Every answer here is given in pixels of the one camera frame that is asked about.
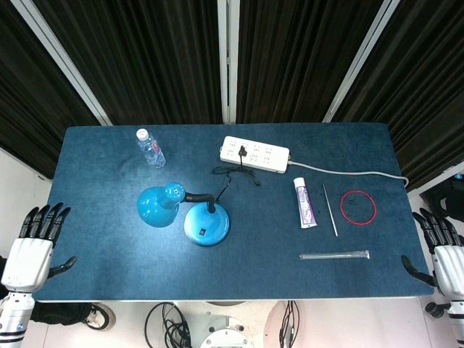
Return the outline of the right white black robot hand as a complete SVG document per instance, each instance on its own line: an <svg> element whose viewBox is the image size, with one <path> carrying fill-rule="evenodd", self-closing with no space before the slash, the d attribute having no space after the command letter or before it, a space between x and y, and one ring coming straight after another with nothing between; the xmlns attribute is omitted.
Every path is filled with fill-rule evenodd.
<svg viewBox="0 0 464 348"><path fill-rule="evenodd" d="M463 236L454 225L421 208L413 218L419 223L431 255L434 271L431 275L419 272L405 255L404 269L415 279L437 288L451 302L463 300Z"/></svg>

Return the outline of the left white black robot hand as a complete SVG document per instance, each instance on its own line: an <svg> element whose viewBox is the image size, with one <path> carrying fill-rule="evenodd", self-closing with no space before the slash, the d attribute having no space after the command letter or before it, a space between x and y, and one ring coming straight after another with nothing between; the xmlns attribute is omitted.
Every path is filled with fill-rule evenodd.
<svg viewBox="0 0 464 348"><path fill-rule="evenodd" d="M76 256L70 257L61 265L51 266L57 240L70 210L60 202L53 207L34 207L25 216L1 277L1 284L8 291L33 294L48 279L74 266L77 262Z"/></svg>

